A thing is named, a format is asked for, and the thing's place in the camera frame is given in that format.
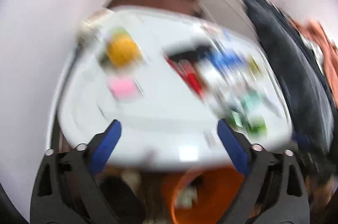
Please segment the orange trash bucket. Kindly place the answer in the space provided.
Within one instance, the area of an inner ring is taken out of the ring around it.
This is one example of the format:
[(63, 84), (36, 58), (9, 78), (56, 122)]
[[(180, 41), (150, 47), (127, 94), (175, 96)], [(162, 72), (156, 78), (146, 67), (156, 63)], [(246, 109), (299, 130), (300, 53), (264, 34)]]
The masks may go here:
[[(197, 201), (190, 208), (176, 207), (179, 194), (196, 178), (202, 179), (196, 186)], [(172, 222), (217, 223), (236, 197), (244, 178), (232, 166), (168, 174), (162, 180), (161, 193)]]

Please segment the green packet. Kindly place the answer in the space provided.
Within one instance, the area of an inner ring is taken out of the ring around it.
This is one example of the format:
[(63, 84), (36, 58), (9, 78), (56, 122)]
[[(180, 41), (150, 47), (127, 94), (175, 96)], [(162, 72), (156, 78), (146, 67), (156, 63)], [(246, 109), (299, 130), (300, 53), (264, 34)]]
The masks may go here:
[(245, 112), (231, 110), (227, 121), (234, 131), (241, 131), (248, 135), (263, 135), (267, 131), (266, 123), (261, 116), (250, 116)]

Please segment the dark grey blanket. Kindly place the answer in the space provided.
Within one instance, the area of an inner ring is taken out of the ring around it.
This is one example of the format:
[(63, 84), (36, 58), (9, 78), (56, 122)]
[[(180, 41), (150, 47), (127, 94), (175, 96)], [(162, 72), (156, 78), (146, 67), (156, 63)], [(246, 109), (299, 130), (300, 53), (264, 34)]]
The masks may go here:
[(337, 135), (337, 108), (312, 51), (268, 0), (242, 2), (286, 99), (295, 139), (305, 148), (329, 155)]

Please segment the pink sticky note pad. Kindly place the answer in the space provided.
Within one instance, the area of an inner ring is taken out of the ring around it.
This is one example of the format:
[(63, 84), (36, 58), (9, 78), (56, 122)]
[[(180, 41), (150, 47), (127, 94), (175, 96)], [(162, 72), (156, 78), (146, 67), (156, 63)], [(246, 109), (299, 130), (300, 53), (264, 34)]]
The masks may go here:
[(113, 78), (108, 86), (112, 95), (117, 99), (128, 99), (139, 94), (139, 87), (131, 78)]

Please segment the white plastic storage box lid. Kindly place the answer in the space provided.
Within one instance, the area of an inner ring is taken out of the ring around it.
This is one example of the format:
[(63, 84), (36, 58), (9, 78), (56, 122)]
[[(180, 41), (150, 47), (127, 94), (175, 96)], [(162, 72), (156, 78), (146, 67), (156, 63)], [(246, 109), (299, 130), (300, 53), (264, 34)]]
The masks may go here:
[[(200, 99), (164, 58), (167, 49), (208, 42), (204, 20), (146, 7), (118, 7), (80, 52), (65, 82), (58, 120), (71, 146), (87, 143), (113, 120), (122, 126), (110, 164), (178, 170), (225, 164), (229, 156), (217, 136), (215, 101)], [(106, 43), (124, 29), (143, 60), (121, 72), (103, 64)], [(133, 79), (139, 94), (117, 99), (113, 78)]]

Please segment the yellow round object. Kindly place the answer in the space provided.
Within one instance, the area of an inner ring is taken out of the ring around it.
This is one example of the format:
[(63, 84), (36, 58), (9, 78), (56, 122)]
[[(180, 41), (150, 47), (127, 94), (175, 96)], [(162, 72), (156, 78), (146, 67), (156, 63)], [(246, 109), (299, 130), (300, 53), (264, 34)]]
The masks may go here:
[(126, 31), (112, 36), (106, 45), (106, 55), (115, 68), (122, 68), (142, 57), (138, 45)]

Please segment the salmon pink towel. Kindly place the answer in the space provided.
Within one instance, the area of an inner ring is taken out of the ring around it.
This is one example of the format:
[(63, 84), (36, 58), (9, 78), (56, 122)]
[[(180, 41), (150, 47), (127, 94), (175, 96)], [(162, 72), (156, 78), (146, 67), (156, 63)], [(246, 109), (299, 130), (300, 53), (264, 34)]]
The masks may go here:
[(293, 19), (290, 19), (291, 24), (302, 35), (310, 41), (316, 43), (324, 56), (324, 73), (332, 91), (335, 105), (337, 106), (337, 47), (326, 35), (322, 25), (318, 21), (309, 20), (306, 24), (301, 24)]

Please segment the cream round object by wall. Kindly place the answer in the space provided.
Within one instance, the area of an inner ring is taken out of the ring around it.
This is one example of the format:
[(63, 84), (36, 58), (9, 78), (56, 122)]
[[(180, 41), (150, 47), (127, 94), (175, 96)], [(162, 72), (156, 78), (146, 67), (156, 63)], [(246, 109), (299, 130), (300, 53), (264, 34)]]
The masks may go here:
[(83, 19), (77, 33), (79, 43), (90, 42), (96, 38), (101, 32), (103, 23), (112, 15), (112, 10), (102, 8)]

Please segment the white bed frame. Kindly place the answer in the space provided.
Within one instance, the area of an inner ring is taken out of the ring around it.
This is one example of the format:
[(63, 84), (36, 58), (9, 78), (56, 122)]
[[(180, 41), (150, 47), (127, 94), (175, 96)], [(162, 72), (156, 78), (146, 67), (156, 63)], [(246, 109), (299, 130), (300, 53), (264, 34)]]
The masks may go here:
[(199, 0), (204, 19), (258, 42), (256, 28), (246, 15), (242, 0)]

